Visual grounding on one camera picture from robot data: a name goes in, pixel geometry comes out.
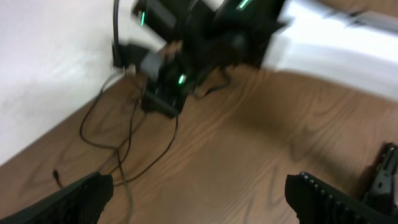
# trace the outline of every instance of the wooden desk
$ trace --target wooden desk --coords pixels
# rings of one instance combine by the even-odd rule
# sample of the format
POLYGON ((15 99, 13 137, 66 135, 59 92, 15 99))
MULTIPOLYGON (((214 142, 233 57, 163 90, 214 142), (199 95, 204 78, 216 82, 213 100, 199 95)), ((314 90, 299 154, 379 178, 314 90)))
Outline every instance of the wooden desk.
MULTIPOLYGON (((284 198, 287 174, 305 170, 352 194, 382 143, 398 142, 395 103, 296 74, 230 72, 228 89, 189 98, 170 152, 130 185, 132 223, 298 223, 284 198)), ((128 82, 106 92, 88 121, 90 139, 117 145, 126 137, 128 95, 128 82)), ((0 168, 0 217, 57 191, 54 168, 67 185, 108 158, 78 137, 86 111, 0 168)), ((124 164, 128 177, 165 149, 173 130, 174 121, 149 115, 124 164)), ((127 211, 125 189, 115 188, 99 223, 122 223, 127 211)))
POLYGON ((398 17, 398 2, 395 0, 319 0, 339 10, 355 12, 367 9, 387 16, 398 17))

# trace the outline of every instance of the black electronic device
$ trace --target black electronic device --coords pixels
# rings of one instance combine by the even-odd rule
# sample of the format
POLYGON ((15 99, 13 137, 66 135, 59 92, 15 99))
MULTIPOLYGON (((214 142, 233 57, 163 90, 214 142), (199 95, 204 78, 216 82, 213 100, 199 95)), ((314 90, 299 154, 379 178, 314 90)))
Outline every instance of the black electronic device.
POLYGON ((168 43, 182 47, 167 60, 154 52, 119 44, 114 58, 139 67, 149 77, 141 107, 169 118, 178 116, 187 96, 208 74, 239 63, 260 67, 272 34, 284 25, 277 21, 284 0, 226 0, 213 11, 202 0, 140 0, 132 13, 168 43))
POLYGON ((112 175, 95 172, 0 220, 0 224, 97 223, 112 196, 112 175))
POLYGON ((287 203, 306 224, 398 223, 396 205, 396 168, 398 146, 385 144, 371 169, 369 183, 361 181, 366 193, 359 200, 324 183, 313 175, 301 172, 288 175, 285 185, 287 203))

